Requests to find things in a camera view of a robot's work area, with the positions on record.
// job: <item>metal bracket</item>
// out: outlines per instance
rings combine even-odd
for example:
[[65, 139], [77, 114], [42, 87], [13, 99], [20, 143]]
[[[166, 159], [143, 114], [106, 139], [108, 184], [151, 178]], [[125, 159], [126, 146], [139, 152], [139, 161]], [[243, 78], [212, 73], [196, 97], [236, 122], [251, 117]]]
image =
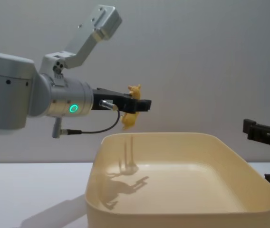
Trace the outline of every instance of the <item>metal bracket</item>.
[[52, 78], [55, 86], [65, 86], [63, 74], [64, 60], [53, 54], [47, 54], [43, 57], [40, 74], [48, 75]]
[[147, 112], [151, 108], [151, 100], [132, 98], [130, 94], [122, 94], [107, 89], [93, 89], [94, 103], [92, 110], [105, 110], [109, 104], [104, 106], [105, 101], [115, 105], [119, 111], [125, 113]]
[[243, 132], [247, 139], [270, 145], [270, 126], [257, 124], [256, 121], [244, 119]]
[[81, 66], [95, 45], [110, 39], [122, 20], [113, 6], [98, 5], [88, 21], [78, 26], [78, 31], [64, 51], [47, 54], [42, 60], [40, 74], [47, 74], [56, 85], [64, 86], [64, 80], [55, 77], [52, 71]]

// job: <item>gray wall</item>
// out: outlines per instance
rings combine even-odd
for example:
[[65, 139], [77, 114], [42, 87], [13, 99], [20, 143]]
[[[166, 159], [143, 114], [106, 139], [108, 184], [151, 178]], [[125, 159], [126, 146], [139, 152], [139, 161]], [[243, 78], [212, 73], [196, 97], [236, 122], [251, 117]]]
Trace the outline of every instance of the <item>gray wall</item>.
[[[117, 6], [123, 24], [66, 76], [122, 92], [141, 83], [153, 104], [135, 132], [209, 133], [248, 161], [270, 161], [270, 146], [242, 133], [244, 118], [270, 124], [270, 0], [0, 0], [0, 52], [39, 68], [99, 3]], [[64, 127], [97, 130], [115, 117], [94, 111]], [[0, 135], [0, 162], [91, 161], [102, 138], [122, 127], [56, 140], [53, 123], [28, 119], [25, 129]]]

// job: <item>cream plastic bin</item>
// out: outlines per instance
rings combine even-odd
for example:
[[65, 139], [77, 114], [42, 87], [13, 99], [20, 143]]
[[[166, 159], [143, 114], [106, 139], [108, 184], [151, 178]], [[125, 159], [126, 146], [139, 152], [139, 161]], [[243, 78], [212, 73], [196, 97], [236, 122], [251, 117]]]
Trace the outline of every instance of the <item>cream plastic bin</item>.
[[207, 134], [106, 137], [86, 201], [89, 228], [270, 228], [270, 184]]

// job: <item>black cable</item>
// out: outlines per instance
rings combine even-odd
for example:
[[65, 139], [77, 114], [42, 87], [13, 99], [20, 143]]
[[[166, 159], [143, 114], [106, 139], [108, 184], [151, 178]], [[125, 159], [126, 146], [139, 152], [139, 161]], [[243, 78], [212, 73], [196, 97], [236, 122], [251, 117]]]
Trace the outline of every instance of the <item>black cable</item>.
[[109, 130], [111, 130], [113, 127], [115, 127], [117, 125], [117, 123], [119, 122], [119, 119], [120, 119], [120, 111], [117, 110], [117, 119], [115, 121], [115, 123], [106, 128], [106, 129], [103, 129], [103, 130], [100, 130], [100, 131], [93, 131], [93, 132], [83, 132], [81, 130], [70, 130], [70, 129], [67, 129], [67, 134], [70, 135], [70, 134], [98, 134], [98, 133], [102, 133], [102, 132], [107, 132]]

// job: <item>plastic figurine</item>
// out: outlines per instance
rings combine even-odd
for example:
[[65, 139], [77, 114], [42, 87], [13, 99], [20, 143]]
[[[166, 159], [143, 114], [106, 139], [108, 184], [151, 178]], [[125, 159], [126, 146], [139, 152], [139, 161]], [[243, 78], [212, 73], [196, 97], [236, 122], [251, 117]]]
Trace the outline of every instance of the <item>plastic figurine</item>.
[[[130, 90], [130, 95], [132, 98], [140, 99], [140, 88], [141, 88], [140, 84], [138, 86], [129, 85], [127, 88]], [[139, 112], [136, 112], [135, 114], [125, 113], [124, 116], [121, 117], [121, 122], [124, 125], [122, 129], [127, 130], [133, 127], [135, 125], [138, 114]]]

